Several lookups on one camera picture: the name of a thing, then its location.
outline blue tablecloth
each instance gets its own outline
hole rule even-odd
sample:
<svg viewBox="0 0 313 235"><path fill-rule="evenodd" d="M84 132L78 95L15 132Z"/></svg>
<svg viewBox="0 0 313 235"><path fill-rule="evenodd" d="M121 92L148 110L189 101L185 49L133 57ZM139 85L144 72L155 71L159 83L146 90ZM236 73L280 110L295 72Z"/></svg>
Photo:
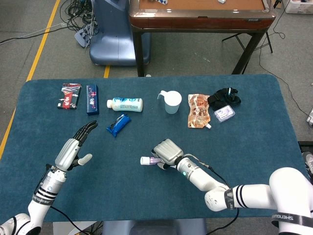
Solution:
<svg viewBox="0 0 313 235"><path fill-rule="evenodd" d="M77 110L57 109L62 83L83 85ZM86 114L86 85L99 88L100 114ZM188 94L213 94L238 89L242 99L236 115L219 123L210 109L212 129L189 129ZM169 115L161 91L182 95L179 111ZM114 138L106 127L121 113L106 107L113 97L140 97L142 113L128 112L132 121ZM0 162L0 221L27 212L35 186L63 144L79 127L96 119L80 156L92 160L67 174L54 206L74 221L230 217L235 211L212 212L200 192L180 173L141 166L141 156L166 138L222 175L232 186L267 184L271 173L291 166L305 173L279 84L271 75L185 76L36 80L20 93L11 132ZM267 210L242 209L241 216L267 216ZM66 221L50 210L45 221Z"/></svg>

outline bottle cap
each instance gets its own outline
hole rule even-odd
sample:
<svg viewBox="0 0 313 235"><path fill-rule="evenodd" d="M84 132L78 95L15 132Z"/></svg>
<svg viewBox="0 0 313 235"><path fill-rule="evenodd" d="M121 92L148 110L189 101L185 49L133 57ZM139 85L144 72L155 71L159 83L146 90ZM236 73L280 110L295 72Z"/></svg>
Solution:
<svg viewBox="0 0 313 235"><path fill-rule="evenodd" d="M149 157L141 157L140 158L141 165L150 165L150 158Z"/></svg>
<svg viewBox="0 0 313 235"><path fill-rule="evenodd" d="M112 103L113 103L113 101L112 101L111 99L108 99L108 101L107 101L107 107L108 107L109 109L112 108Z"/></svg>

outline robotic arm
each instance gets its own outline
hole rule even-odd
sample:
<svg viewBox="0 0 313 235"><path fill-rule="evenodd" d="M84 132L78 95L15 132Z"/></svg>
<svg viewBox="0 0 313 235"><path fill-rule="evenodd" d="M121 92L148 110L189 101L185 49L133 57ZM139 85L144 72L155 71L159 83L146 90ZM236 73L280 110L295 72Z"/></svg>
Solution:
<svg viewBox="0 0 313 235"><path fill-rule="evenodd" d="M77 154L90 131L97 125L96 121L88 123L64 144L55 160L55 166L47 165L46 172L34 191L32 201L28 205L29 215L21 213L10 218L0 226L0 235L40 233L45 215L67 179L66 172L73 167L86 164L92 158L91 154L87 154L79 159Z"/></svg>
<svg viewBox="0 0 313 235"><path fill-rule="evenodd" d="M313 185L299 172L290 167L276 170L269 185L240 185L229 188L216 181L192 162L170 139L158 144L152 154L161 158L158 166L167 169L176 166L199 190L206 191L205 203L215 212L235 208L273 209L272 223L279 227L280 235L313 234ZM208 165L198 162L207 168Z"/></svg>

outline white bottle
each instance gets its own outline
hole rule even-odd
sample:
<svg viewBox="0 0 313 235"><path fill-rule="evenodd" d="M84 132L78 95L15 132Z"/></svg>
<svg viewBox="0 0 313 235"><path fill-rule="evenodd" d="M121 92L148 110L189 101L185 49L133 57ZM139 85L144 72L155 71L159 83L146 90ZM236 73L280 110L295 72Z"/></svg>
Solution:
<svg viewBox="0 0 313 235"><path fill-rule="evenodd" d="M113 99L108 99L107 107L113 109L114 111L142 111L143 102L141 98L119 98L115 97Z"/></svg>

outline yellow floor line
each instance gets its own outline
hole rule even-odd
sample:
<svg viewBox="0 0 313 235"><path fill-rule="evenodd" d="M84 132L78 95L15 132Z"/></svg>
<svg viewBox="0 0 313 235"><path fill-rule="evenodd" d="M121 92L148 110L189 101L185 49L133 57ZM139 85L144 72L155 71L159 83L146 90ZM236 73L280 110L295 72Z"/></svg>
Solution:
<svg viewBox="0 0 313 235"><path fill-rule="evenodd" d="M106 66L106 69L104 70L103 77L104 77L104 78L108 78L108 77L109 77L109 73L110 73L110 66L107 65L107 66Z"/></svg>
<svg viewBox="0 0 313 235"><path fill-rule="evenodd" d="M46 29L45 32L49 32L49 31L50 31L49 28L52 26L52 22L53 22L53 19L54 19L54 17L55 17L55 13L56 13L56 11L57 11L57 9L58 9L59 3L60 3L60 0L56 0L56 1L55 1L54 7L53 7L52 12L51 12L50 19L49 19L48 24L47 24L47 28L48 28L48 29ZM37 66L37 64L38 64L39 58L40 58L40 56L41 56L41 53L42 53L42 51L43 51L43 49L44 49L44 46L45 46L45 42L46 42L46 40L47 40L47 37L48 37L48 33L46 33L46 34L43 35L43 38L42 38L41 43L40 43L40 45L39 45L37 54L36 54L35 59L34 59L34 62L33 62L33 65L31 66L30 71L29 71L29 74L28 74L28 76L27 76L26 82L27 82L27 81L30 81L30 80L33 78L33 75L34 75L36 66ZM5 147L6 141L7 141L8 136L9 136L9 132L10 132L11 125L12 125L13 118L14 118L14 114L15 114L15 109L14 109L14 112L13 112L12 117L11 117L11 119L10 119L9 125L8 125L8 127L6 128L4 137L3 137L2 141L1 141L1 145L0 145L0 160L1 160L1 158L2 158L2 154L3 154L3 152L4 152L4 147Z"/></svg>

